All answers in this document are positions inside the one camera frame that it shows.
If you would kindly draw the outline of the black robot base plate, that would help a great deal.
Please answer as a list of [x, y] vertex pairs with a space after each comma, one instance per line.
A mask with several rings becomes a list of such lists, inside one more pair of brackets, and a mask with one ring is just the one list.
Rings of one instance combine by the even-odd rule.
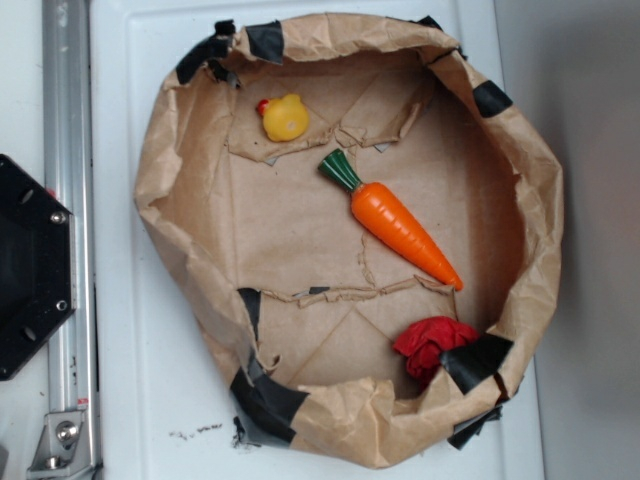
[[1, 379], [9, 381], [74, 312], [72, 213], [1, 156]]

